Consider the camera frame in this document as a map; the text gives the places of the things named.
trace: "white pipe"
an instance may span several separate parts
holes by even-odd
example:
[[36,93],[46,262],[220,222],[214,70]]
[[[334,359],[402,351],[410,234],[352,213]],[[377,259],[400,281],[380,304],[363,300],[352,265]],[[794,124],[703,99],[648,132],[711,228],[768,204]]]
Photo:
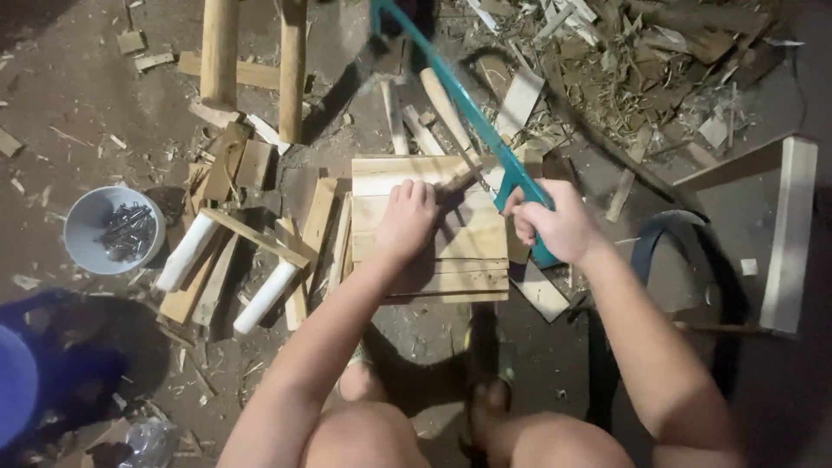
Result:
[[234,329],[244,335],[249,334],[265,313],[275,305],[278,298],[283,295],[289,281],[292,281],[297,272],[297,266],[281,260],[277,268],[269,275],[269,279],[251,298],[249,305],[237,316],[237,320],[234,321]]
[[206,215],[202,213],[196,215],[188,232],[167,257],[165,268],[156,278],[156,288],[166,292],[179,291],[188,272],[194,267],[196,260],[206,249],[218,227],[220,223],[211,220]]

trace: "concrete floor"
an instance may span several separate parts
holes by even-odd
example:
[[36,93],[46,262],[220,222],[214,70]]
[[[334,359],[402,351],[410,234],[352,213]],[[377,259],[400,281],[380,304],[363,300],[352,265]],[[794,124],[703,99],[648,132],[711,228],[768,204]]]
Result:
[[[133,20],[145,31],[150,52],[198,50],[201,8],[202,2],[196,1],[146,2],[133,9]],[[0,109],[0,127],[27,148],[14,160],[0,159],[0,179],[4,180],[0,197],[7,201],[2,210],[6,222],[0,227],[2,277],[23,274],[43,280],[43,286],[115,293],[116,298],[101,299],[100,305],[110,318],[108,337],[131,358],[128,376],[135,384],[122,385],[120,394],[128,401],[138,396],[151,398],[176,424],[192,429],[203,441],[215,441],[208,455],[217,456],[240,413],[240,403],[247,400],[263,369],[246,373],[261,362],[267,365],[280,349],[288,337],[285,321],[278,320],[270,329],[261,328],[244,339],[208,346],[206,374],[219,395],[201,406],[192,364],[179,372],[178,348],[156,331],[152,310],[118,299],[144,296],[145,303],[158,303],[160,297],[148,287],[154,275],[146,275],[134,286],[127,286],[132,274],[73,276],[80,272],[73,270],[62,248],[62,223],[49,214],[64,215],[87,190],[121,178],[142,190],[182,187],[187,163],[182,154],[201,125],[186,110],[197,94],[198,80],[176,73],[173,66],[137,76],[131,61],[117,51],[115,37],[126,25],[120,2],[12,0],[5,9],[9,14],[0,17],[0,51],[14,58],[0,71],[0,100],[9,102]],[[343,83],[339,82],[342,73],[366,38],[366,13],[366,2],[351,7],[339,2],[310,5],[307,69],[315,75],[308,97],[313,104],[333,85]],[[824,65],[832,42],[825,25],[832,19],[832,10],[823,3],[806,3],[791,17],[798,39],[807,42],[799,52],[798,70],[808,111],[801,118],[801,99],[790,67],[779,67],[758,93],[760,125],[751,129],[740,147],[798,127],[818,141],[818,215],[813,223],[800,337],[794,341],[749,339],[742,344],[732,405],[749,441],[752,466],[826,466],[822,461],[832,458],[828,444],[821,442],[832,433],[827,416],[832,371],[824,366],[824,358],[832,351],[832,330],[824,312],[832,301],[823,274],[829,264],[825,257],[830,240],[827,192],[832,180],[824,145],[832,122],[828,115],[832,109],[828,103],[830,73]],[[446,32],[463,21],[473,20],[444,18],[438,24],[437,42],[448,57],[458,57],[462,44],[448,40]],[[274,63],[278,25],[269,0],[242,2],[240,55]],[[418,87],[405,87],[403,95],[423,110],[426,100]],[[240,110],[276,122],[275,93],[241,86],[238,97]],[[262,205],[275,215],[290,213],[303,221],[310,182],[319,167],[331,176],[348,177],[353,155],[390,153],[383,109],[377,89],[348,100],[345,111],[355,124],[341,127],[336,115],[321,137],[283,158],[280,189],[265,193]],[[91,146],[60,138],[50,126]],[[127,142],[129,152],[117,148],[110,134]],[[99,144],[104,149],[101,158],[96,150]],[[165,151],[170,147],[178,147],[179,152],[168,162]],[[579,171],[590,208],[602,218],[619,169],[580,138],[564,152]],[[140,156],[145,153],[149,161]],[[683,158],[648,164],[668,181],[695,170]],[[26,188],[25,197],[8,183],[12,177]],[[700,194],[731,265],[738,271],[740,259],[751,257],[760,265],[758,276],[740,278],[752,310],[758,307],[765,284],[777,178],[772,173]],[[44,207],[41,197],[27,199],[49,186],[51,196]],[[601,221],[602,228],[611,239],[627,239],[639,222],[666,208],[667,204],[636,184],[621,220],[615,225]],[[661,246],[649,289],[663,308],[674,311],[701,304],[709,280],[706,268],[693,271],[672,249]],[[2,301],[28,294],[10,280],[0,281]],[[232,305],[231,316],[238,306]],[[437,467],[466,463],[456,446],[462,403],[461,375],[453,352],[462,348],[468,313],[466,306],[383,307],[374,318],[378,333],[373,331],[371,336],[378,339],[372,340],[372,347],[383,378],[394,400],[413,417],[423,448]],[[582,417],[587,406],[586,323],[578,320],[569,325],[561,319],[548,325],[516,291],[498,305],[498,316],[518,347],[513,410]],[[616,410],[615,435],[639,466],[648,466],[649,437],[637,423],[624,391],[619,391]],[[211,460],[194,459],[175,463],[212,465]]]

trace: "wooden pole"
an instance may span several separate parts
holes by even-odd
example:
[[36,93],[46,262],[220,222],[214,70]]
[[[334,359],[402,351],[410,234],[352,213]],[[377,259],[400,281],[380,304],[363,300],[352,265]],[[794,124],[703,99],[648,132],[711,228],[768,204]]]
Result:
[[202,103],[215,109],[237,110],[238,0],[206,0],[202,20]]
[[280,140],[300,143],[306,81],[306,0],[282,0],[280,15]]

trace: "blue plastic chair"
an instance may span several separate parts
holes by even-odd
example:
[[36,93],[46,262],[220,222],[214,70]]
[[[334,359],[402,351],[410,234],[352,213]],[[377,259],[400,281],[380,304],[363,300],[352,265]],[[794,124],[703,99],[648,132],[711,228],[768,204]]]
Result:
[[33,436],[47,410],[67,419],[91,411],[77,397],[78,386],[100,381],[114,391],[126,369],[115,349],[64,350],[53,329],[39,333],[27,325],[27,312],[58,310],[72,300],[67,291],[51,290],[0,306],[0,450]]

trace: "dirt floor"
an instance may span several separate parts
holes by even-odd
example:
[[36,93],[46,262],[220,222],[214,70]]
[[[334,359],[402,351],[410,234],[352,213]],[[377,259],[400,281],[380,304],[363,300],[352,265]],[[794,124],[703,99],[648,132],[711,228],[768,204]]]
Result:
[[[202,5],[194,0],[146,0],[134,7],[133,22],[147,36],[148,53],[199,50]],[[439,15],[434,41],[447,57],[459,58],[469,44],[458,39],[478,20],[463,2],[456,7],[463,13]],[[102,293],[104,297],[98,300],[112,322],[107,329],[110,338],[131,359],[126,374],[130,382],[119,389],[128,402],[127,410],[136,411],[145,405],[144,400],[152,401],[180,428],[208,442],[205,459],[177,458],[173,466],[213,466],[241,408],[289,337],[285,321],[275,315],[265,323],[268,326],[250,336],[210,343],[206,363],[189,351],[191,358],[180,371],[180,347],[164,337],[155,322],[153,308],[161,295],[150,284],[158,270],[134,284],[128,283],[135,271],[93,276],[76,267],[62,245],[62,217],[78,197],[93,188],[117,182],[142,191],[184,188],[191,142],[201,138],[204,126],[187,111],[190,100],[198,95],[198,79],[178,73],[172,64],[137,74],[132,60],[123,57],[116,45],[116,36],[126,29],[121,2],[12,0],[4,9],[9,14],[0,17],[0,52],[13,57],[0,69],[0,100],[8,103],[0,108],[0,127],[25,148],[14,159],[0,158],[0,197],[6,201],[0,227],[2,277],[7,278],[0,281],[0,298],[13,301],[31,294],[11,281],[16,274],[41,280],[41,288]],[[276,188],[252,194],[246,205],[262,206],[275,217],[291,215],[300,223],[319,169],[343,178],[343,189],[349,183],[349,161],[354,155],[392,152],[379,87],[357,92],[360,73],[350,67],[367,37],[368,3],[311,3],[309,21],[307,72],[314,75],[314,81],[305,100],[317,109],[325,107],[325,115],[313,115],[317,117],[309,125],[308,145],[277,162],[272,183]],[[272,1],[242,2],[239,30],[240,59],[279,63],[280,21]],[[748,132],[740,147],[753,146],[774,132],[803,123],[795,89],[787,64],[763,82],[756,109],[761,124]],[[484,96],[477,89],[469,90],[475,99]],[[238,99],[241,111],[277,122],[276,92],[239,86]],[[403,87],[402,99],[420,112],[427,108],[428,101],[413,77]],[[343,113],[354,123],[344,125]],[[110,135],[124,141],[127,149],[120,149]],[[572,159],[587,205],[613,240],[634,237],[640,222],[669,207],[636,184],[621,219],[608,223],[603,212],[621,170],[580,135],[562,154]],[[647,165],[667,181],[696,168],[683,157]],[[778,177],[769,174],[701,197],[731,265],[739,271],[740,259],[757,259],[760,274],[741,278],[743,286],[754,292],[752,301],[761,300],[765,284]],[[11,184],[13,178],[25,193]],[[627,246],[622,243],[624,253]],[[268,264],[241,274],[248,280],[243,281],[244,295],[256,290],[267,268]],[[565,271],[556,275],[556,284],[566,289]],[[702,304],[710,282],[709,272],[690,269],[670,247],[660,246],[649,289],[665,310]],[[228,316],[233,318],[239,309],[240,303],[231,301]],[[469,315],[468,305],[382,307],[369,335],[371,353],[385,384],[394,401],[413,418],[425,453],[437,467],[467,464],[457,449],[462,410],[458,352]],[[572,324],[559,319],[549,325],[515,290],[509,301],[498,304],[498,316],[518,349],[513,410],[518,414],[557,411],[582,418],[588,379],[584,319]],[[189,329],[181,333],[192,337]],[[217,393],[204,404],[195,375],[196,366],[202,365]],[[617,398],[617,415],[616,436],[639,466],[648,466],[649,436],[637,423],[623,391]],[[766,440],[759,434],[752,434],[751,439]]]

